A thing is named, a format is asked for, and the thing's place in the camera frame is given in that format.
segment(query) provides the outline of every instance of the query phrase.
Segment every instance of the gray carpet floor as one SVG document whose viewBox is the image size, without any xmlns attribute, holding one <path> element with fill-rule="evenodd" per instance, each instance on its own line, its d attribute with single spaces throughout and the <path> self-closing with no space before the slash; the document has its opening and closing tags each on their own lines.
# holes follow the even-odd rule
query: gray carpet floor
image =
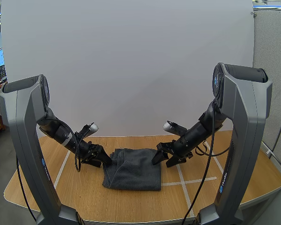
<svg viewBox="0 0 281 225">
<path fill-rule="evenodd" d="M 28 209 L 6 201 L 3 196 L 15 171 L 15 149 L 9 131 L 0 131 L 0 225 L 33 225 Z"/>
</svg>

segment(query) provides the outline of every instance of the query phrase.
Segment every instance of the white tape line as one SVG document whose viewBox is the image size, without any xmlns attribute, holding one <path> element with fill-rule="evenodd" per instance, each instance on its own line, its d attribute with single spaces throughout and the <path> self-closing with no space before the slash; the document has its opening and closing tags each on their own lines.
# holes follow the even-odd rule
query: white tape line
<svg viewBox="0 0 281 225">
<path fill-rule="evenodd" d="M 181 172 L 180 165 L 176 165 L 176 167 L 178 169 L 178 174 L 179 174 L 180 181 L 181 181 L 181 184 L 182 184 L 182 189 L 183 189 L 184 196 L 185 196 L 185 199 L 186 199 L 187 207 L 189 208 L 192 203 L 191 203 L 191 200 L 190 200 L 188 192 L 187 192 L 187 188 L 186 188 L 186 185 L 185 185 L 185 182 L 184 182 L 184 179 L 183 179 L 183 175 L 182 175 L 182 172 Z M 194 217 L 193 210 L 191 210 L 190 216 Z"/>
<path fill-rule="evenodd" d="M 210 146 L 209 146 L 208 142 L 205 142 L 205 144 L 206 144 L 206 146 L 208 147 L 208 149 L 209 149 L 209 151 L 210 151 Z M 221 173 L 223 174 L 223 173 L 224 173 L 224 170 L 223 170 L 223 168 L 222 168 L 220 162 L 217 160 L 216 157 L 213 157 L 213 158 L 214 158 L 214 160 L 215 160 L 217 166 L 219 167 Z"/>
<path fill-rule="evenodd" d="M 66 146 L 69 143 L 69 141 L 71 140 L 72 137 L 73 137 L 73 135 L 72 135 L 72 133 L 70 133 L 61 145 Z"/>
<path fill-rule="evenodd" d="M 69 155 L 70 155 L 70 151 L 67 151 L 67 155 L 66 155 L 66 157 L 65 157 L 65 159 L 64 159 L 64 161 L 63 161 L 63 163 L 62 163 L 62 165 L 61 165 L 61 168 L 60 168 L 60 170 L 59 170 L 59 172 L 58 172 L 58 174 L 57 174 L 57 178 L 56 178 L 55 183 L 54 183 L 54 188 L 56 188 L 56 186 L 57 186 L 57 184 L 58 184 L 58 181 L 59 181 L 59 179 L 60 179 L 61 173 L 62 173 L 62 171 L 64 170 L 64 167 L 65 167 L 65 165 L 66 165 L 67 158 L 69 158 Z"/>
<path fill-rule="evenodd" d="M 172 186 L 172 185 L 179 185 L 181 182 L 171 182 L 171 183 L 163 183 L 161 186 Z"/>
<path fill-rule="evenodd" d="M 216 180 L 216 179 L 217 179 L 217 177 L 208 177 L 208 178 L 205 178 L 205 181 L 207 181 L 207 180 Z M 185 184 L 199 183 L 201 181 L 202 181 L 202 179 L 188 180 L 188 181 L 185 181 Z"/>
</svg>

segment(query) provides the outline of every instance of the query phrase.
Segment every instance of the white paper backdrop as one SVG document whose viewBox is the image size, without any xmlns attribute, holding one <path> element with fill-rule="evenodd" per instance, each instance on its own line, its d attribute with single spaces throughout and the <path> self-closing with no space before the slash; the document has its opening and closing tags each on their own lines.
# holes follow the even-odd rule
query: white paper backdrop
<svg viewBox="0 0 281 225">
<path fill-rule="evenodd" d="M 74 131 L 164 135 L 166 120 L 189 128 L 207 109 L 218 62 L 252 66 L 251 11 L 251 0 L 4 0 L 7 77 L 44 74 Z"/>
</svg>

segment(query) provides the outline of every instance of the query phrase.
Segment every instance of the gray towel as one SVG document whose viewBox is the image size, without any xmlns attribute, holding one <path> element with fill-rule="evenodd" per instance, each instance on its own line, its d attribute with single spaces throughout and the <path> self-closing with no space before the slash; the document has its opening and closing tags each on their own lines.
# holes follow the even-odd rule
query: gray towel
<svg viewBox="0 0 281 225">
<path fill-rule="evenodd" d="M 152 165 L 155 149 L 115 149 L 112 164 L 103 164 L 103 186 L 121 190 L 161 190 L 160 163 Z"/>
</svg>

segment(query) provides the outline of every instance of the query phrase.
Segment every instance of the black robot forearm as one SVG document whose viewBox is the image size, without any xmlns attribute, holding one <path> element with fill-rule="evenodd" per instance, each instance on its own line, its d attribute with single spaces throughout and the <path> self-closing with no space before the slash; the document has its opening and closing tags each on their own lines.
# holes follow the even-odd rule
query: black robot forearm
<svg viewBox="0 0 281 225">
<path fill-rule="evenodd" d="M 208 109 L 200 116 L 199 122 L 173 143 L 173 152 L 177 156 L 181 158 L 188 157 L 191 150 L 212 134 L 212 103 L 209 104 Z M 226 118 L 226 116 L 220 113 L 217 105 L 215 105 L 215 130 L 222 127 Z"/>
<path fill-rule="evenodd" d="M 101 162 L 108 165 L 112 163 L 112 160 L 101 145 L 83 140 L 84 137 L 92 135 L 97 131 L 98 127 L 94 123 L 85 125 L 80 132 L 72 133 L 68 125 L 58 120 L 52 110 L 48 108 L 47 116 L 38 121 L 38 125 L 44 134 L 53 138 L 75 155 L 77 154 L 77 157 L 81 158 L 81 163 L 97 167 L 100 167 Z"/>
<path fill-rule="evenodd" d="M 186 158 L 192 157 L 192 150 L 197 147 L 201 142 L 206 140 L 212 134 L 212 104 L 211 102 L 207 110 L 200 116 L 192 128 L 186 129 L 176 123 L 168 121 L 164 124 L 163 129 L 167 132 L 180 136 L 178 140 L 172 142 L 159 143 L 157 145 L 157 153 L 152 159 L 152 164 L 156 165 L 163 160 L 168 159 L 166 162 L 167 167 L 176 164 L 185 163 Z M 226 116 L 221 114 L 218 106 L 215 104 L 215 131 L 222 127 Z"/>
</svg>

